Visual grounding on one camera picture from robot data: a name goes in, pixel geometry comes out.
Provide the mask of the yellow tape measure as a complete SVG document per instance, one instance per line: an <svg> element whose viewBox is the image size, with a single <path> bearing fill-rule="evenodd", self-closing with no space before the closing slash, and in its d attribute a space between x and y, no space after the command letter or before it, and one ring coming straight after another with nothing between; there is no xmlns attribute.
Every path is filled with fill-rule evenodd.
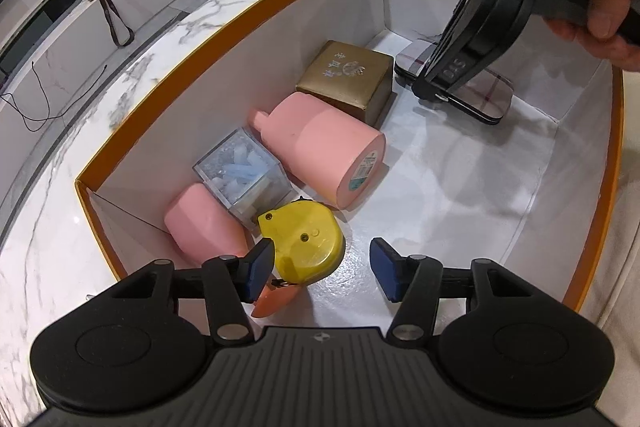
<svg viewBox="0 0 640 427"><path fill-rule="evenodd" d="M274 267L282 280L310 285L342 262L343 232L329 207L299 199L258 217L260 233L274 245Z"/></svg>

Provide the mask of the large orange storage box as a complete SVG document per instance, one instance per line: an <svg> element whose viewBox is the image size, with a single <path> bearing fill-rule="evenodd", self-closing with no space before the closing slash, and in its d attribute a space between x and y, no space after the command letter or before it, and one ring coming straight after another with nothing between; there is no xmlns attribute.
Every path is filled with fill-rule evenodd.
<svg viewBox="0 0 640 427"><path fill-rule="evenodd" d="M76 190L118 279L274 239L264 325L390 324L369 245L465 268L488 258L579 309L614 205L620 71L538 17L464 87L423 101L394 66L458 0L212 0L194 43Z"/></svg>

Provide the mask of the orange plastic piece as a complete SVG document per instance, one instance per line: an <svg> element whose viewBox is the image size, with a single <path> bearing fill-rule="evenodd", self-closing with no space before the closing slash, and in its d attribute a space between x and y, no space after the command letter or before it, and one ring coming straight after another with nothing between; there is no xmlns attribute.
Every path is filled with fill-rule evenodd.
<svg viewBox="0 0 640 427"><path fill-rule="evenodd" d="M301 289L299 285L270 277L255 301L254 309L250 315L256 319L270 317L292 303Z"/></svg>

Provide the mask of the clear plastic box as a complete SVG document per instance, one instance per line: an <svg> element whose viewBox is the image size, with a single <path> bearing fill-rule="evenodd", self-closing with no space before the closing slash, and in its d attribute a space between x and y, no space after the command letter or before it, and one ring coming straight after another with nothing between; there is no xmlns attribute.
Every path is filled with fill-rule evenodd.
<svg viewBox="0 0 640 427"><path fill-rule="evenodd" d="M286 204L294 195L278 158L245 128L227 135L193 170L209 192L250 231L257 229L259 216Z"/></svg>

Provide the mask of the small pink cup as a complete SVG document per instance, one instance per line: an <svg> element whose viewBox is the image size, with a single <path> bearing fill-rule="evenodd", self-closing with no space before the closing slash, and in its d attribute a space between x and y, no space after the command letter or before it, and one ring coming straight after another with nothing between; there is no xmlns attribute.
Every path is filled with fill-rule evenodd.
<svg viewBox="0 0 640 427"><path fill-rule="evenodd" d="M244 257L250 249L240 222L203 183L191 184L171 202L164 223L183 257L194 265L220 256Z"/></svg>

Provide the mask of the pink cylindrical bottle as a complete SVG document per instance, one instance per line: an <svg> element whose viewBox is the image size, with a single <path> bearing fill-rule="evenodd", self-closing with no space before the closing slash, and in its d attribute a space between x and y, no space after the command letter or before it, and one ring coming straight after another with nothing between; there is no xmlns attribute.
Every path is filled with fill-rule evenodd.
<svg viewBox="0 0 640 427"><path fill-rule="evenodd" d="M355 202L384 158L382 132L310 94L254 109L248 122L286 171L338 209Z"/></svg>

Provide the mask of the gold square gift box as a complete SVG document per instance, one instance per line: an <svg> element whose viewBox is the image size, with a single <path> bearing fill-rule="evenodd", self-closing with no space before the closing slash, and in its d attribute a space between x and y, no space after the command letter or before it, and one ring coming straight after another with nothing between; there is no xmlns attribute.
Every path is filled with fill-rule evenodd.
<svg viewBox="0 0 640 427"><path fill-rule="evenodd" d="M307 67L296 90L373 127L392 93L393 67L390 55L330 40Z"/></svg>

